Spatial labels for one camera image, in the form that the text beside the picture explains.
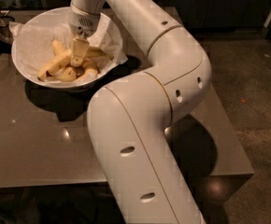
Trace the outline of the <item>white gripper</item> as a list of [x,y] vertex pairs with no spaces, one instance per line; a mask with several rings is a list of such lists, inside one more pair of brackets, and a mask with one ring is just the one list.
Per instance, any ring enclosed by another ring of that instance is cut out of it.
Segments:
[[[70,5],[68,11],[68,25],[73,35],[90,37],[96,31],[100,21],[99,14],[85,12],[74,5]],[[74,37],[71,44],[70,64],[78,67],[86,57],[90,44],[87,39]]]

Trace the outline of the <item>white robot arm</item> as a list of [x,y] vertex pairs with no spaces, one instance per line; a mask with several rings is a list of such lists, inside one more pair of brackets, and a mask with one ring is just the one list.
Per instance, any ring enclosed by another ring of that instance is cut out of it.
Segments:
[[93,149],[126,224],[206,224],[166,142],[167,127],[204,99],[211,66],[200,44],[152,0],[71,0],[74,32],[92,35],[108,4],[150,67],[93,96]]

